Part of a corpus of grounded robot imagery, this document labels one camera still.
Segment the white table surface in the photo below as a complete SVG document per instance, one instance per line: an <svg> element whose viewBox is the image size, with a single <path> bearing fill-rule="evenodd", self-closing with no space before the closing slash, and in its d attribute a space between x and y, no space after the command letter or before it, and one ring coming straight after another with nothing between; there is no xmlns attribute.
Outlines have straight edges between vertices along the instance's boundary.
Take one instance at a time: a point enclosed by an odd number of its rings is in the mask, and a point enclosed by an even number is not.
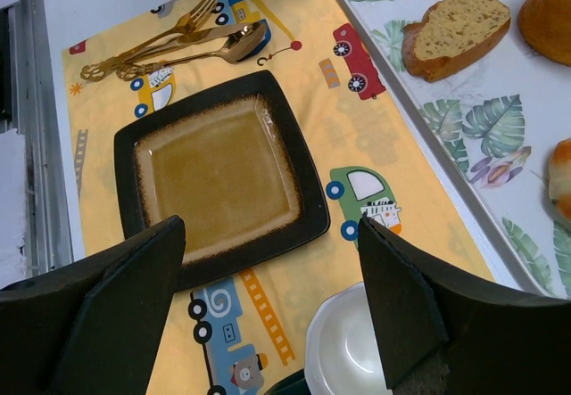
<svg viewBox="0 0 571 395"><path fill-rule="evenodd" d="M75 45L86 38L134 18L138 14L151 10L167 1L169 0L44 0L74 259L85 257L85 247L79 221L79 198L73 167L73 148L70 138L67 93L63 76L62 49ZM416 134L416 129L412 126L410 120L406 121L412 133ZM418 134L415 136L417 137L418 145L426 153L427 147L423 145ZM433 165L436 175L441 179L443 187L449 193L459 214L464 219L468 231L482 252L486 264L496 281L517 288L517 283L505 266L503 266L501 259L485 238L477 222L471 217L469 210L463 206L462 200L453 191L450 183L446 182L446 176L438 165L435 164L435 159L431 158L431 155L427 155L427 158Z"/></svg>

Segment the ladder print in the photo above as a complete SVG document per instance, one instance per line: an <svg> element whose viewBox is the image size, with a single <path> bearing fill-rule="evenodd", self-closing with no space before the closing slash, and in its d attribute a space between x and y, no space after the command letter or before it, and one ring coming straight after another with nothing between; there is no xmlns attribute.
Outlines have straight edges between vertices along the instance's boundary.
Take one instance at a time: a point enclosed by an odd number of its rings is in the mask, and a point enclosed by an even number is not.
<svg viewBox="0 0 571 395"><path fill-rule="evenodd" d="M277 354L282 360L282 364L286 366L288 359L295 359L294 350L287 340L284 328L279 323L279 320L277 320L274 309L271 307L271 304L269 304L266 293L261 288L258 277L250 268L241 271L240 277L242 278L242 282L244 282L246 291L248 291L252 299L254 307L258 311L258 315L260 315L261 322L266 327L269 338L272 343L274 343L274 348L276 348Z"/></svg>
<svg viewBox="0 0 571 395"><path fill-rule="evenodd" d="M86 161L87 133L88 129L78 132L78 141L75 146L75 156L73 159L75 182L78 185L78 196L81 194L81 174L83 173L83 164Z"/></svg>

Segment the gold cutlery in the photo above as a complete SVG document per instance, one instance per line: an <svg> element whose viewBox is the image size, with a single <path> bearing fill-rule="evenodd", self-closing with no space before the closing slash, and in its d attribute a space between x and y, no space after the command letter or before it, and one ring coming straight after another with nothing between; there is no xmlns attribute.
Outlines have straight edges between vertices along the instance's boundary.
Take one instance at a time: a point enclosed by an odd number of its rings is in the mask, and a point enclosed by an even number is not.
<svg viewBox="0 0 571 395"><path fill-rule="evenodd" d="M127 59L124 63L130 64L141 62L156 56L161 56L162 54L182 50L190 45L200 45L217 38L228 37L251 25L252 24L248 23L237 23L183 34L182 36L172 38L163 45L148 46L143 53L139 53L136 56Z"/></svg>
<svg viewBox="0 0 571 395"><path fill-rule="evenodd" d="M230 35L226 43L215 52L200 53L186 58L175 59L174 61L147 63L144 65L122 64L117 69L117 77L130 81L134 78L150 74L163 68L179 65L195 59L209 58L216 56L228 63L237 63L245 59L263 41L268 26L266 23L258 21L251 25L246 25L242 30Z"/></svg>
<svg viewBox="0 0 571 395"><path fill-rule="evenodd" d="M81 70L80 76L84 80L100 81L116 70L124 61L142 53L145 48L161 38L171 34L187 34L199 29L210 17L212 9L218 0L201 0L193 10L180 17L174 27L167 29L161 34L146 40L144 43L133 47L126 52L113 56L103 62L86 65Z"/></svg>

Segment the green car print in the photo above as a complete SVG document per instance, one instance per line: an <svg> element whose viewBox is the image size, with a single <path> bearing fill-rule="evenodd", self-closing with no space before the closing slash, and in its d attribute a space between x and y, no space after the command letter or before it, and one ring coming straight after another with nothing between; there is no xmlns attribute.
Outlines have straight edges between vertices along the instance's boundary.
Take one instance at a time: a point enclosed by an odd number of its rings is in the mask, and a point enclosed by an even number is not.
<svg viewBox="0 0 571 395"><path fill-rule="evenodd" d="M396 234L402 230L393 192L383 177L374 170L358 166L331 169L327 197L338 200L345 216L341 235L347 241L357 241L359 220L363 214L389 228Z"/></svg>

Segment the crane truck print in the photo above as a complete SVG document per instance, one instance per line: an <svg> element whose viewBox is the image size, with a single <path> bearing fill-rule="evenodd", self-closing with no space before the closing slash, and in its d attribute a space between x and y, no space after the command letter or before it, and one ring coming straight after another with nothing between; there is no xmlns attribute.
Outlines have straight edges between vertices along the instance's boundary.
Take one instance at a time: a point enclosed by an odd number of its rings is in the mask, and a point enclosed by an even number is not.
<svg viewBox="0 0 571 395"><path fill-rule="evenodd" d="M210 389L206 395L254 395L268 364L252 344L242 343L237 319L242 307L229 277L190 294L188 315L196 321L194 340L203 346Z"/></svg>
<svg viewBox="0 0 571 395"><path fill-rule="evenodd" d="M297 41L294 34L287 28L287 26L266 6L262 0L218 0L213 12L217 15L214 21L217 25L228 25L233 23L254 23L262 21L266 24L266 36L263 41L250 53L248 57L254 56L262 51L271 40L272 34L269 28L268 20L281 29L290 40L289 47L278 50L270 54L267 58L262 57L258 59L258 64L263 65L273 57L285 50L298 51L302 48L302 43Z"/></svg>
<svg viewBox="0 0 571 395"><path fill-rule="evenodd" d="M327 197L338 200L345 217L341 236L357 241L359 220L363 215L389 228L396 234L402 230L393 192L383 177L374 170L352 166L331 169L331 182L327 184Z"/></svg>

